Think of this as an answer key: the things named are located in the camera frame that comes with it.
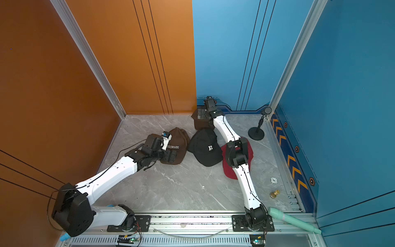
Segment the brown Colorado cap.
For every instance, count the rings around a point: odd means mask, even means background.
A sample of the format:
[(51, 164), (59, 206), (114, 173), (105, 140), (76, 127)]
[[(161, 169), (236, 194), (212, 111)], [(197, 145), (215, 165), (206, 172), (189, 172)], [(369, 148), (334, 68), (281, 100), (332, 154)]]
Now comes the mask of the brown Colorado cap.
[(188, 150), (190, 137), (184, 129), (178, 127), (170, 131), (171, 140), (167, 146), (165, 156), (161, 159), (161, 163), (168, 165), (180, 164)]

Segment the black R cap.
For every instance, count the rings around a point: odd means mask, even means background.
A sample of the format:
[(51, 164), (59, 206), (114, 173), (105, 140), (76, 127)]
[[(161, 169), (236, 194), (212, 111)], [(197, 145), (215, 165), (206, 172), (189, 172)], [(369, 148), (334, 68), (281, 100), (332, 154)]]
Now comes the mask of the black R cap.
[(187, 150), (205, 167), (212, 167), (223, 160), (217, 135), (209, 128), (197, 131), (190, 140)]

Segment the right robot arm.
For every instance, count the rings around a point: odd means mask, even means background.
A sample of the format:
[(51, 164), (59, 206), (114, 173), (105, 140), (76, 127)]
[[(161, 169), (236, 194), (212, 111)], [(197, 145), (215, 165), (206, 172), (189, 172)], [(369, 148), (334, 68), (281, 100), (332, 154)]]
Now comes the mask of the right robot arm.
[(225, 114), (216, 106), (216, 101), (211, 96), (204, 100), (204, 109), (198, 111), (198, 116), (213, 124), (226, 141), (225, 159), (228, 166), (235, 172), (241, 187), (248, 227), (252, 231), (265, 232), (269, 215), (266, 207), (257, 196), (251, 179), (247, 139), (240, 137), (232, 129)]

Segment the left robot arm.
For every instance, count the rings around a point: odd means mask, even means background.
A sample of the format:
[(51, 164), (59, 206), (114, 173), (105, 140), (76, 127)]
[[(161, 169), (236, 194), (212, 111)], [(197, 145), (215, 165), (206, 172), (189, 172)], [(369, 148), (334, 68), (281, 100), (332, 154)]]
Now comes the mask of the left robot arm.
[(125, 178), (152, 167), (160, 160), (173, 161), (175, 152), (168, 149), (170, 132), (150, 134), (128, 148), (113, 165), (76, 185), (67, 183), (57, 192), (51, 218), (69, 236), (76, 237), (92, 228), (106, 226), (122, 232), (137, 230), (135, 213), (127, 206), (95, 206), (95, 202)]

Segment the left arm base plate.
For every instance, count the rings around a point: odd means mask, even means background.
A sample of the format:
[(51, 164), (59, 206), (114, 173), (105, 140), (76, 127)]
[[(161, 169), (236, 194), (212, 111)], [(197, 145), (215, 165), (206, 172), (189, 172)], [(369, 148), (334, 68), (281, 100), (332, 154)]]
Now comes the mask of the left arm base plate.
[(151, 224), (150, 215), (127, 216), (126, 220), (118, 226), (109, 225), (108, 232), (148, 232)]

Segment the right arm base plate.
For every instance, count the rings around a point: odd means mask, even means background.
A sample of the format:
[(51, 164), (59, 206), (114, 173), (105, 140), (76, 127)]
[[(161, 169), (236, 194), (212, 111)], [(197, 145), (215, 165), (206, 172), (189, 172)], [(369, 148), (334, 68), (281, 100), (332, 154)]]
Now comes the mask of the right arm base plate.
[(274, 222), (271, 216), (261, 220), (253, 219), (248, 215), (232, 215), (232, 229), (234, 232), (274, 232)]

